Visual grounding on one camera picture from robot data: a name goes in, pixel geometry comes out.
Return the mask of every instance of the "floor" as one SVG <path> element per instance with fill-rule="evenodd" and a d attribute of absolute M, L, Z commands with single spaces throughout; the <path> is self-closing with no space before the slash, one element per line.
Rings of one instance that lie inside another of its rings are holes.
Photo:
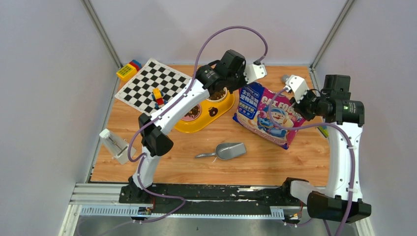
<path fill-rule="evenodd" d="M 192 66 L 171 67 L 192 75 Z M 267 72 L 268 75 L 259 82 L 272 91 L 283 88 L 281 77 L 285 74 L 301 76 L 313 88 L 305 66 L 267 66 Z M 173 130 L 169 137 L 174 141 L 174 147 L 161 159 L 154 182 L 281 185 L 286 177 L 297 177 L 307 179 L 315 186 L 326 185 L 329 147 L 327 140 L 317 129 L 298 132 L 290 148 L 284 150 L 233 121 L 232 116 L 237 105 L 235 102 L 231 110 L 199 132 L 185 134 Z M 107 128 L 129 141 L 139 129 L 139 115 L 139 111 L 116 99 Z M 315 118 L 311 122 L 321 122 L 321 118 Z M 247 154 L 228 161 L 217 159 L 215 162 L 214 157 L 194 158 L 196 154 L 214 151 L 221 142 L 244 142 Z M 141 149 L 140 138 L 135 141 L 134 147 Z M 112 160 L 109 152 L 102 146 L 90 180 L 127 182 L 136 168 L 137 163 L 120 165 L 118 161 Z"/>
<path fill-rule="evenodd" d="M 131 221 L 120 216 L 84 216 L 78 221 L 80 235 L 96 236 L 121 223 Z M 336 232 L 338 222 L 328 222 L 330 231 Z M 120 235 L 161 235 L 161 236 L 326 236 L 323 221 L 313 220 L 311 224 L 291 228 L 278 220 L 232 220 L 232 219 L 185 219 L 166 218 L 151 224 L 127 224 L 106 236 Z M 358 236 L 354 224 L 345 225 L 340 236 Z"/>

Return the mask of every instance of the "gray wall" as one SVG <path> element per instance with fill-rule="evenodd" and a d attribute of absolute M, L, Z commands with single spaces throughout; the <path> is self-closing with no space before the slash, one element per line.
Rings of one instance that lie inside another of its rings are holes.
<path fill-rule="evenodd" d="M 232 25 L 249 26 L 269 43 L 268 64 L 311 63 L 345 0 L 92 0 L 120 60 L 153 57 L 194 63 L 205 40 Z M 231 30 L 206 47 L 201 62 L 235 49 L 254 60 L 263 44 L 251 32 Z"/>
<path fill-rule="evenodd" d="M 364 200 L 375 235 L 416 235 L 417 1 L 358 0 L 317 71 L 352 77 L 365 104 L 360 147 Z"/>
<path fill-rule="evenodd" d="M 116 67 L 79 0 L 0 1 L 0 231 L 57 235 Z"/>

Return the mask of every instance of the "pet food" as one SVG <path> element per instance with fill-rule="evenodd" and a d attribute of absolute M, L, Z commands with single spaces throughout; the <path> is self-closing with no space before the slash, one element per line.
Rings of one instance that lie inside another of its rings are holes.
<path fill-rule="evenodd" d="M 289 99 L 278 96 L 271 107 L 272 118 L 268 114 L 268 105 L 275 93 L 266 89 L 259 83 L 251 83 L 239 90 L 238 110 L 233 119 L 275 144 L 288 149 L 296 131 L 288 131 L 275 126 L 271 119 L 284 127 L 299 127 L 305 119 L 294 111 Z"/>

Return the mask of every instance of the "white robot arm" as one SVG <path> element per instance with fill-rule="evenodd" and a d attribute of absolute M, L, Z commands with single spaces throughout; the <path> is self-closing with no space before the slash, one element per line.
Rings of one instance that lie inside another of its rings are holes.
<path fill-rule="evenodd" d="M 231 55 L 233 57 L 243 57 L 242 55 L 236 53 L 233 50 L 229 50 L 226 52 L 225 56 L 220 61 L 220 64 L 222 65 L 223 62 L 227 63 L 234 62 L 232 60 L 228 60 Z M 221 90 L 224 87 L 227 87 L 229 90 L 238 89 L 246 84 L 249 84 L 253 81 L 256 81 L 257 79 L 263 78 L 267 75 L 267 71 L 265 69 L 265 66 L 263 64 L 250 64 L 246 65 L 245 62 L 241 64 L 242 67 L 238 68 L 236 72 L 240 73 L 233 73 L 233 78 L 229 79 L 228 75 L 221 75 L 219 77 L 216 77 L 218 80 L 218 84 L 211 88 L 210 86 L 207 86 L 207 84 L 215 84 L 216 82 L 210 81 L 209 77 L 215 77 L 214 75 L 219 75 L 219 73 L 215 70 L 213 70 L 211 67 L 202 66 L 200 67 L 198 73 L 200 73 L 199 77 L 205 77 L 206 80 L 205 85 L 200 80 L 195 80 L 192 88 L 189 90 L 187 94 L 185 93 L 179 93 L 177 94 L 171 101 L 169 101 L 164 107 L 157 110 L 156 112 L 152 113 L 151 117 L 146 117 L 146 114 L 142 114 L 141 117 L 139 117 L 139 123 L 141 126 L 147 122 L 147 120 L 153 120 L 155 118 L 159 117 L 159 120 L 157 120 L 152 127 L 157 127 L 159 131 L 154 130 L 154 132 L 160 132 L 161 137 L 166 137 L 171 130 L 173 129 L 174 125 L 185 115 L 187 112 L 189 112 L 194 106 L 197 106 L 200 102 L 204 101 L 210 96 L 211 92 L 215 92 L 216 90 Z M 183 89 L 183 91 L 186 91 L 187 88 L 191 85 L 191 81 L 187 84 L 187 86 Z M 172 104 L 175 104 L 175 106 L 170 109 L 167 113 L 164 114 L 164 116 L 160 116 L 160 114 L 164 111 L 165 108 L 170 107 Z M 146 153 L 147 158 L 142 163 L 140 172 L 140 180 L 145 188 L 150 186 L 153 183 L 153 175 L 155 173 L 156 167 L 159 163 L 159 160 L 161 159 L 161 155 L 157 155 L 158 147 L 155 147 L 155 145 L 152 145 L 152 143 L 155 144 L 155 142 L 158 142 L 157 138 L 154 138 L 147 144 L 145 144 L 142 147 L 142 152 Z M 163 140 L 159 140 L 159 142 L 168 142 L 165 138 Z M 133 181 L 135 182 L 136 186 L 140 187 L 140 184 L 138 183 L 137 178 L 133 178 Z"/>
<path fill-rule="evenodd" d="M 350 77 L 326 75 L 320 96 L 316 96 L 300 76 L 291 76 L 285 84 L 286 89 L 294 94 L 291 103 L 296 112 L 307 120 L 315 116 L 325 119 L 327 123 L 316 125 L 327 125 L 330 145 L 330 167 L 325 190 L 314 187 L 306 180 L 288 178 L 283 186 L 287 188 L 289 197 L 307 204 L 312 218 L 343 221 L 349 201 L 352 205 L 346 222 L 369 216 L 371 205 L 362 201 L 358 171 L 364 106 L 359 101 L 350 100 Z"/>
<path fill-rule="evenodd" d="M 246 65 L 242 55 L 228 50 L 221 60 L 198 69 L 196 80 L 193 83 L 190 81 L 184 89 L 184 91 L 188 91 L 187 93 L 179 93 L 151 116 L 142 114 L 139 117 L 140 127 L 144 127 L 151 120 L 158 118 L 141 132 L 143 137 L 142 152 L 146 154 L 146 158 L 138 172 L 143 187 L 147 188 L 153 183 L 153 175 L 161 156 L 173 146 L 173 142 L 167 135 L 188 111 L 224 87 L 233 92 L 266 75 L 267 71 L 264 65 Z M 302 77 L 291 76 L 286 81 L 286 89 L 294 93 L 291 103 L 296 112 L 307 120 L 311 120 L 315 116 L 322 116 L 326 122 L 331 124 L 328 125 L 330 172 L 326 189 L 321 191 L 306 180 L 294 178 L 288 178 L 283 184 L 289 198 L 299 199 L 308 205 L 308 213 L 312 218 L 342 221 L 351 193 L 353 194 L 351 197 L 352 210 L 347 222 L 353 222 L 370 215 L 371 206 L 362 202 L 357 171 L 359 142 L 364 123 L 363 104 L 349 100 L 349 83 L 350 77 L 327 76 L 325 88 L 318 97 L 308 88 Z M 173 104 L 175 106 L 172 109 L 164 110 Z M 349 137 L 349 140 L 346 140 L 340 130 Z M 351 177 L 351 151 L 354 152 L 355 157 L 353 178 Z M 351 180 L 354 182 L 353 187 L 350 187 Z M 134 177 L 133 181 L 137 187 L 141 188 L 137 177 Z"/>

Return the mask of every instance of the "toy building block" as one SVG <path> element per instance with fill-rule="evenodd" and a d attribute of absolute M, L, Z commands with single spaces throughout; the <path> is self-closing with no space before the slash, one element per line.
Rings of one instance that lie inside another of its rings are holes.
<path fill-rule="evenodd" d="M 117 76 L 127 82 L 130 80 L 136 73 L 138 73 L 138 70 L 131 64 L 126 64 L 122 69 L 120 69 L 116 74 Z"/>
<path fill-rule="evenodd" d="M 155 100 L 155 108 L 159 109 L 161 107 L 163 107 L 166 103 L 166 101 L 162 98 L 164 95 L 164 93 L 162 93 L 161 91 L 159 91 L 158 88 L 154 88 L 153 89 L 153 94 L 152 94 L 152 98 Z"/>
<path fill-rule="evenodd" d="M 129 64 L 135 67 L 137 71 L 142 68 L 142 65 L 137 60 L 132 60 Z"/>

